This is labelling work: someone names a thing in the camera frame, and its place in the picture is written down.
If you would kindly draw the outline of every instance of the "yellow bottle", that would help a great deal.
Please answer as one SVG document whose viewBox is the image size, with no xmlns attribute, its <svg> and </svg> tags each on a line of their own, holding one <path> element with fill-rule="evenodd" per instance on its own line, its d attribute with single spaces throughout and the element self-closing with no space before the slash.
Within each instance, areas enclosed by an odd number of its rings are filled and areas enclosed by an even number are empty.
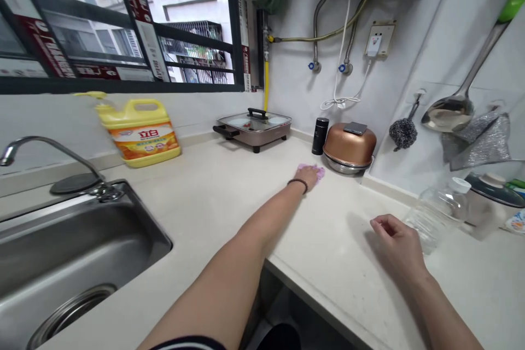
<svg viewBox="0 0 525 350">
<path fill-rule="evenodd" d="M 152 98 L 129 100 L 124 110 L 118 111 L 104 103 L 107 96 L 104 92 L 76 93 L 75 96 L 101 100 L 95 107 L 98 117 L 130 167 L 146 167 L 180 154 L 170 117 L 160 101 Z M 138 105 L 156 106 L 156 109 L 137 110 Z"/>
</svg>

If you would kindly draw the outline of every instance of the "phone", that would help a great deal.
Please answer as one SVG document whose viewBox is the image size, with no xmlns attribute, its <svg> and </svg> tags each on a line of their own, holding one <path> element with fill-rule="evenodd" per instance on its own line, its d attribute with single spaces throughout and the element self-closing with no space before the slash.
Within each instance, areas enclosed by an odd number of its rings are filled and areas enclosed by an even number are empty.
<svg viewBox="0 0 525 350">
<path fill-rule="evenodd" d="M 366 128 L 367 125 L 351 122 L 348 123 L 343 130 L 346 132 L 351 132 L 352 134 L 363 135 L 366 131 Z"/>
</svg>

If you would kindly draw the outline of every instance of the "steel wool scrubber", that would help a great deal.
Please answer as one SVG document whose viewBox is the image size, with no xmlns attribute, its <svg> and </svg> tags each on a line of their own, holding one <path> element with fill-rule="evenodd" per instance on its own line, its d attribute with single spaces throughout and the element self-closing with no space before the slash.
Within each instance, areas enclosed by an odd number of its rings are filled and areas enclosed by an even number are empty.
<svg viewBox="0 0 525 350">
<path fill-rule="evenodd" d="M 412 118 L 414 117 L 417 108 L 419 108 L 420 97 L 421 94 L 417 96 L 416 102 L 414 103 L 414 105 L 412 106 L 412 110 L 410 111 L 409 117 L 405 119 L 396 120 L 388 129 L 388 133 L 390 134 L 390 137 L 394 140 L 395 143 L 394 151 L 409 148 L 416 141 L 417 130 L 414 122 L 412 121 Z"/>
<path fill-rule="evenodd" d="M 508 114 L 491 111 L 458 133 L 442 134 L 444 161 L 450 163 L 451 171 L 458 171 L 512 160 L 509 135 Z"/>
</svg>

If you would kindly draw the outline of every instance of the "sleeve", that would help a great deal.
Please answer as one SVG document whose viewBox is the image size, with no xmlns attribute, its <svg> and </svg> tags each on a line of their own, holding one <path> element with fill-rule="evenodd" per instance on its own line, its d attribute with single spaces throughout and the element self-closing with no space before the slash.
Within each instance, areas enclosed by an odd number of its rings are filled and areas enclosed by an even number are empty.
<svg viewBox="0 0 525 350">
<path fill-rule="evenodd" d="M 214 339 L 205 336 L 185 336 L 153 347 L 151 350 L 226 350 Z"/>
</svg>

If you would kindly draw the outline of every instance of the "white countertop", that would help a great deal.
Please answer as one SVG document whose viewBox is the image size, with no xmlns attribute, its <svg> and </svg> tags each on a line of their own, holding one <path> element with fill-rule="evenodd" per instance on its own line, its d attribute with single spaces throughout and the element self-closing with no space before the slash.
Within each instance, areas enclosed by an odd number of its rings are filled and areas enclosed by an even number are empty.
<svg viewBox="0 0 525 350">
<path fill-rule="evenodd" d="M 174 242 L 150 269 L 44 344 L 42 350 L 133 350 L 193 282 L 213 254 L 290 179 L 297 164 L 322 164 L 290 138 L 260 154 L 214 139 L 183 155 L 132 170 L 129 181 Z M 49 200 L 49 187 L 0 199 L 2 213 Z M 374 349 L 422 349 L 407 301 L 374 252 L 369 220 L 408 207 L 327 170 L 269 257 L 279 270 Z M 457 231 L 427 265 L 485 349 L 522 349 L 525 238 L 498 231 L 478 242 Z"/>
</svg>

